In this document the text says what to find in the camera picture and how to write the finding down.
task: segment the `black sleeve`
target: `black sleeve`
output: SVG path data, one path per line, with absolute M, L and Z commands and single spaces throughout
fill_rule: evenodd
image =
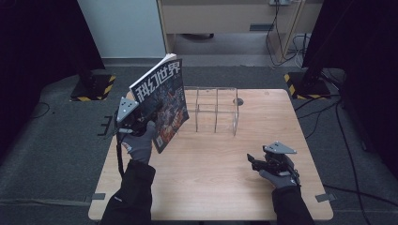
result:
M 100 225 L 151 224 L 151 185 L 155 172 L 153 167 L 131 160 L 120 190 L 108 201 Z
M 278 225 L 314 224 L 307 205 L 301 198 L 299 187 L 283 187 L 272 192 Z

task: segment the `power outlet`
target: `power outlet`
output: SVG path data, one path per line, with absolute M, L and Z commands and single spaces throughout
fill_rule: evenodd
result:
M 271 6 L 276 6 L 277 4 L 279 6 L 289 6 L 291 3 L 291 0 L 269 0 Z

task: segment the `black curtain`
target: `black curtain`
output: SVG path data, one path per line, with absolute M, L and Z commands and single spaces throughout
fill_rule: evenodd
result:
M 0 0 L 0 158 L 29 120 L 41 89 L 82 68 L 104 65 L 77 1 Z
M 303 66 L 345 71 L 341 94 L 364 148 L 398 178 L 397 12 L 393 1 L 325 0 Z

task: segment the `glove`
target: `glove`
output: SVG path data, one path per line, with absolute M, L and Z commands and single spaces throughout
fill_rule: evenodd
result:
M 132 160 L 149 163 L 152 153 L 152 138 L 156 133 L 155 122 L 149 121 L 146 124 L 146 132 L 140 137 L 128 134 L 122 141 L 122 145 L 127 149 Z
M 285 162 L 287 162 L 289 167 L 291 167 L 291 169 L 294 170 L 295 164 L 289 157 L 285 156 Z M 277 189 L 288 187 L 288 186 L 297 186 L 298 185 L 292 174 L 277 176 L 277 175 L 271 174 L 270 172 L 267 172 L 265 170 L 259 171 L 259 174 L 263 178 L 266 178 L 267 180 L 269 180 L 272 183 L 272 185 L 274 187 L 276 187 Z

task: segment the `yellow and black hazard tape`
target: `yellow and black hazard tape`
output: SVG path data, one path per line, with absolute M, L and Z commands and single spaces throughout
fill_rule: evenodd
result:
M 327 99 L 329 97 L 321 95 L 299 95 L 296 92 L 296 88 L 290 80 L 289 74 L 284 74 L 284 80 L 286 81 L 287 87 L 289 88 L 290 95 L 293 99 Z
M 105 88 L 105 90 L 103 91 L 103 94 L 100 96 L 95 96 L 95 97 L 89 97 L 89 96 L 80 96 L 80 97 L 71 97 L 70 100 L 71 101 L 90 101 L 90 100 L 104 100 L 108 97 L 109 92 L 112 89 L 112 86 L 114 85 L 116 76 L 112 75 L 109 78 L 108 84 Z

